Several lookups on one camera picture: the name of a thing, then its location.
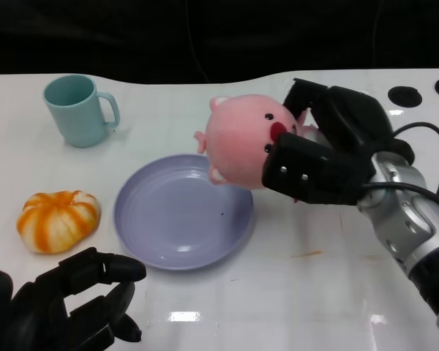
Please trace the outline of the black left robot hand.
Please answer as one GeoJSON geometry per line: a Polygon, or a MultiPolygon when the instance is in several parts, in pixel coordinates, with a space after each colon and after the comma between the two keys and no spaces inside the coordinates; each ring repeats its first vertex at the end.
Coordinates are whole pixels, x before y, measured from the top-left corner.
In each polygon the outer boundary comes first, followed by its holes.
{"type": "Polygon", "coordinates": [[[0,350],[106,350],[142,332],[127,314],[146,267],[131,257],[79,252],[13,290],[0,271],[0,350]]]}

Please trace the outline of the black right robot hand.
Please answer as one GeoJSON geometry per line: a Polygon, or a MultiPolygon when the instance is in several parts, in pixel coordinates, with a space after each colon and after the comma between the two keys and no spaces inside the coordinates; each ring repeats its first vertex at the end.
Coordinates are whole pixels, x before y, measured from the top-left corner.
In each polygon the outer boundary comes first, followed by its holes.
{"type": "Polygon", "coordinates": [[[369,95],[295,79],[284,106],[295,117],[311,112],[323,139],[274,128],[263,166],[267,189],[310,204],[355,205],[361,186],[376,174],[374,154],[387,151],[414,162],[412,148],[394,137],[385,110],[369,95]]]}

